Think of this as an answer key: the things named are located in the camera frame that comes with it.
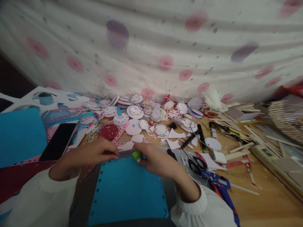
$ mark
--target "desk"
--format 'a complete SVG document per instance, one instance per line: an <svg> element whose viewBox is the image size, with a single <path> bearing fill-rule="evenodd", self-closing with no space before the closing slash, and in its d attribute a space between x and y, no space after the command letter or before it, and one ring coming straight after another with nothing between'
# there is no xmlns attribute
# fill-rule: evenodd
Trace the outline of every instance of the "desk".
<svg viewBox="0 0 303 227"><path fill-rule="evenodd" d="M202 121L207 128L209 128L209 120L207 118L203 117L202 119L197 120L198 123L200 123L200 121ZM108 118L102 119L102 123L106 124L107 122ZM170 120L160 122L160 124L165 125L169 125L170 123ZM201 126L204 136L210 137L210 132L203 124L201 124ZM243 130L243 132L248 133L242 124L239 124L239 127L241 130ZM175 131L178 133L184 132L184 130L182 130L180 127L178 127ZM150 138L151 143L160 145L160 139L154 140L153 137L147 138L146 133L143 131L141 134L144 135L147 140ZM131 136L123 133L121 138L130 139ZM87 139L88 135L86 135L82 143L86 142ZM223 150L221 150L221 152L224 154L228 154L229 150L239 146L235 139L229 138L221 133L218 133L218 140L222 144ZM193 147L193 149L188 149L187 147L186 150L202 152L199 143L197 147ZM252 160L252 174L256 180L256 187L252 186L248 175L234 176L225 171L215 171L217 174L226 177L231 183L260 194L259 196L254 195L238 188L232 188L229 190L229 195L240 217L241 226L302 226L303 204L292 194L291 191L289 191L277 178L275 178L275 176L269 170L267 170L266 167L253 154L250 154L249 158ZM89 167L82 169L79 179L83 177L88 168ZM228 168L228 171L235 174L247 172L244 165Z"/></svg>

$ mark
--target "black phone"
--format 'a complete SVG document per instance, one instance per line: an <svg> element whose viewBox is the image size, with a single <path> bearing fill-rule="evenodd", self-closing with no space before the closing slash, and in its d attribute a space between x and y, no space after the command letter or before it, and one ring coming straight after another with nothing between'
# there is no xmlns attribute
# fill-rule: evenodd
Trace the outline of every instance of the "black phone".
<svg viewBox="0 0 303 227"><path fill-rule="evenodd" d="M50 142L46 146L45 150L43 151L39 161L58 160L64 154L76 130L76 123L60 124Z"/></svg>

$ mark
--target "polka dot fabric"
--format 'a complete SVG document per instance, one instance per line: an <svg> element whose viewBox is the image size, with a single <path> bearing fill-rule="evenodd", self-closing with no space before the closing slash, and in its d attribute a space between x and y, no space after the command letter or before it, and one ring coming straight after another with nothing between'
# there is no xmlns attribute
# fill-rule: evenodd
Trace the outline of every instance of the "polka dot fabric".
<svg viewBox="0 0 303 227"><path fill-rule="evenodd" d="M109 124L104 125L103 128L99 131L98 135L99 137L103 137L109 141L112 141L116 135L118 134L119 130L116 125Z"/></svg>
<svg viewBox="0 0 303 227"><path fill-rule="evenodd" d="M3 6L0 51L40 86L160 102L215 87L224 103L256 103L303 72L302 0L45 1L47 14L32 2Z"/></svg>

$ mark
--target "green glue stick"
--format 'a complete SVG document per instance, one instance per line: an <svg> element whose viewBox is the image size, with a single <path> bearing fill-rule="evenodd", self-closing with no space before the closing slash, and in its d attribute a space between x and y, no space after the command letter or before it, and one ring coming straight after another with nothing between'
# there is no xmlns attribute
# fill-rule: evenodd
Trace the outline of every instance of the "green glue stick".
<svg viewBox="0 0 303 227"><path fill-rule="evenodd" d="M134 159L136 162L140 162L140 161L141 161L141 152L138 151L138 150L135 150L135 151L132 153L132 157L133 157L133 159Z"/></svg>

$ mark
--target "white sleeve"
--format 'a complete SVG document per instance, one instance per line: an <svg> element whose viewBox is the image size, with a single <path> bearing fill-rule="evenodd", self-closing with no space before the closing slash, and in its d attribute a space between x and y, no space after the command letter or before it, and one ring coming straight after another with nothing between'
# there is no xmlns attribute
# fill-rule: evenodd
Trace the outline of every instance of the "white sleeve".
<svg viewBox="0 0 303 227"><path fill-rule="evenodd" d="M177 203L170 212L174 224L177 227L237 226L226 202L209 188L197 185L201 196L194 203L184 203L177 193Z"/></svg>
<svg viewBox="0 0 303 227"><path fill-rule="evenodd" d="M79 174L67 181L54 181L49 171L37 173L22 187L5 227L68 226Z"/></svg>

